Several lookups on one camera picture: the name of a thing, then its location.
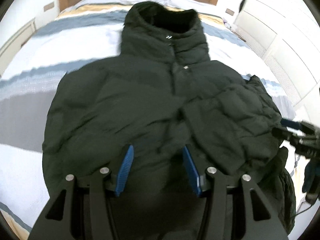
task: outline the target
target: jacket sleeve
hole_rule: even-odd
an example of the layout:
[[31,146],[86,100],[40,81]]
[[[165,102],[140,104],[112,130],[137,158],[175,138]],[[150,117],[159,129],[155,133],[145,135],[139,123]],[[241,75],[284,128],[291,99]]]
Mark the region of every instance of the jacket sleeve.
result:
[[268,94],[266,88],[262,84],[261,80],[256,76],[252,76],[250,80],[246,81],[247,85],[251,87],[252,90],[256,92],[265,103],[268,104],[275,112],[281,115],[280,110],[273,102],[272,97]]
[[67,73],[61,79],[47,114],[42,144],[44,154],[58,152],[70,130],[75,128],[85,109],[95,100],[107,76],[107,71],[96,61]]

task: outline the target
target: black puffer jacket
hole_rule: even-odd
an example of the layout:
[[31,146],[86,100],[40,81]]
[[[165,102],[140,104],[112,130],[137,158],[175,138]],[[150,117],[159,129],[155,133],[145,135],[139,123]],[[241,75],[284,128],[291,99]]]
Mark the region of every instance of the black puffer jacket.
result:
[[210,61],[196,11],[139,3],[125,19],[119,57],[61,80],[45,128],[44,179],[51,195],[67,174],[91,174],[131,143],[125,192],[113,201],[121,239],[196,239],[204,200],[182,165],[189,143],[226,174],[258,174],[290,231],[287,152],[270,133],[280,119],[258,77],[245,81]]

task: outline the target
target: blue stripe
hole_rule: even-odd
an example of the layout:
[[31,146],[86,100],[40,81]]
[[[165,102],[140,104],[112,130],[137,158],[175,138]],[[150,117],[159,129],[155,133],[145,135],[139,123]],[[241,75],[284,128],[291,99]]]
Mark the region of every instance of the blue stripe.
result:
[[265,86],[269,84],[269,85],[271,85],[273,87],[281,87],[281,85],[279,83],[277,83],[277,82],[266,80],[264,78],[260,78],[260,80],[261,80],[262,84],[265,85]]
[[235,35],[234,33],[232,33],[229,30],[222,30],[217,27],[206,24],[204,22],[202,22],[202,27],[203,27],[204,32],[210,36],[215,36],[220,39],[230,41],[231,43],[236,44],[240,47],[246,47],[246,48],[250,49],[250,47],[244,41],[242,41],[240,38],[238,38],[237,35]]
[[14,221],[16,221],[22,228],[24,228],[25,230],[27,230],[29,233],[32,230],[32,227],[28,226],[26,223],[24,223],[18,216],[16,216],[15,214],[13,214],[13,212],[2,202],[0,202],[0,208],[7,212],[13,219]]
[[250,80],[250,78],[252,77],[250,74],[247,75],[241,75],[243,79],[245,80]]
[[301,158],[301,155],[298,156],[297,160],[294,162],[294,167],[296,168],[298,166],[298,162]]
[[17,81],[24,79],[26,77],[32,77],[35,75],[42,75],[42,74],[46,74],[46,73],[52,72],[52,71],[65,71],[66,73],[68,73],[68,72],[77,70],[77,69],[83,67],[84,65],[87,65],[88,63],[91,63],[96,60],[97,59],[92,58],[92,59],[88,59],[88,60],[72,61],[72,62],[68,62],[68,63],[61,63],[61,64],[49,66],[49,67],[40,67],[40,68],[32,69],[30,71],[25,71],[25,72],[22,72],[20,75],[12,77],[9,80],[0,80],[0,89],[4,88],[6,86],[9,86],[12,83],[17,82]]
[[112,11],[108,13],[95,13],[76,17],[63,18],[48,23],[46,26],[37,30],[33,37],[41,37],[59,33],[64,30],[83,28],[97,25],[111,25],[123,23],[126,10]]

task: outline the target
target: jacket zipper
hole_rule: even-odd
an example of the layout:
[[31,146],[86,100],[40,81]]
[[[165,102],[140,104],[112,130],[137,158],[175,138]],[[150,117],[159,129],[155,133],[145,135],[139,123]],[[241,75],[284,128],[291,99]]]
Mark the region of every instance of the jacket zipper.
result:
[[[166,38],[170,41],[170,39],[172,38],[172,36],[170,35],[167,35]],[[175,94],[175,82],[174,82],[174,68],[175,68],[175,65],[176,65],[176,57],[175,57],[175,54],[174,54],[174,49],[173,49],[173,45],[172,45],[172,42],[170,41],[169,43],[169,49],[170,49],[170,52],[171,52],[171,55],[173,56],[173,63],[172,63],[172,67],[171,67],[171,87],[172,87],[172,93]]]

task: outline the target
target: bedding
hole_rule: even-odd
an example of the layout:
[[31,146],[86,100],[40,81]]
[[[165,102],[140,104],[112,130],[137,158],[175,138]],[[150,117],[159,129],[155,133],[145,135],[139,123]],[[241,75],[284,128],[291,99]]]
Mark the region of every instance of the bedding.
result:
[[[193,9],[174,12],[153,1],[133,5],[124,20],[120,48],[118,57],[87,64],[66,74],[58,85],[42,144],[49,195],[67,174],[91,174],[130,142],[136,158],[126,192],[156,194],[150,205],[162,206],[163,211],[158,216],[151,215],[152,209],[128,212],[129,207],[141,211],[145,195],[121,209],[113,206],[116,224],[135,225],[120,229],[120,238],[161,232],[158,239],[171,239],[172,234],[172,239],[181,239],[177,219],[167,218],[171,228],[165,231],[156,225],[172,211],[163,202],[169,200],[164,192],[190,192],[180,153],[186,144],[197,145],[199,154],[205,153],[227,174],[254,170],[256,182],[260,176],[268,178],[261,188],[273,192],[268,198],[290,232],[296,199],[290,194],[291,177],[284,172],[287,149],[279,150],[283,140],[270,133],[280,126],[281,115],[260,79],[245,81],[232,68],[210,60],[202,23]],[[189,205],[203,200],[186,203],[185,197],[178,198],[181,206],[173,213],[184,217],[187,212],[191,220],[200,221],[202,215],[194,214]],[[135,223],[123,217],[130,214]],[[137,229],[145,223],[153,226]],[[183,230],[185,238],[193,239],[192,232],[199,229],[198,223],[179,224],[188,231]]]
[[[4,178],[0,202],[25,223],[26,230],[34,225],[49,199],[42,174],[42,142],[46,115],[59,81],[65,73],[92,61],[119,55],[124,18],[133,4],[142,1],[148,0],[80,1],[39,29],[4,72],[0,80],[0,158],[5,165],[0,167]],[[171,10],[195,9],[211,60],[230,66],[245,79],[260,77],[282,116],[295,118],[276,77],[224,26],[216,6],[193,0],[149,1]]]
[[11,230],[18,236],[20,240],[27,240],[29,237],[29,232],[21,227],[12,216],[10,216],[7,212],[0,209],[4,219],[7,221],[8,225],[10,226]]

